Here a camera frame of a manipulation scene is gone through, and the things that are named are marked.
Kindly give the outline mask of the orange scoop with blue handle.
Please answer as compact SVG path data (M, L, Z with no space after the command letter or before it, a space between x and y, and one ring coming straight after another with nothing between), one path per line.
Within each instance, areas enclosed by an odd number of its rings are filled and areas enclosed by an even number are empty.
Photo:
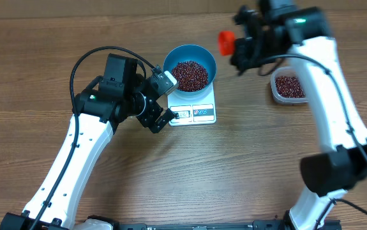
M235 52L236 36L232 31L221 31L218 35L218 48L222 56L229 56Z

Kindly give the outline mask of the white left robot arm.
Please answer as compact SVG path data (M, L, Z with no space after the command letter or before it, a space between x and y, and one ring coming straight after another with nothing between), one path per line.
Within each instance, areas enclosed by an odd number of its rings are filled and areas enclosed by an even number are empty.
M81 224L75 216L96 161L126 118L158 133L177 114L157 103L176 89L178 81L159 66L152 75L137 73L137 56L109 54L103 75L73 95L73 115L66 138L45 180L22 213L7 213L1 229L118 229L107 217L90 215Z

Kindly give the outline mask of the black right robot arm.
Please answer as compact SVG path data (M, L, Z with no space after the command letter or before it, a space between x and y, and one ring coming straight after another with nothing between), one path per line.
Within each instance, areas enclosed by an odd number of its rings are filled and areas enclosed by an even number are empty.
M339 229L327 214L367 177L367 128L355 107L340 66L337 43L323 11L292 1L242 6L234 22L243 38L220 41L239 73L287 59L314 115L320 153L300 163L304 189L286 212L282 229Z

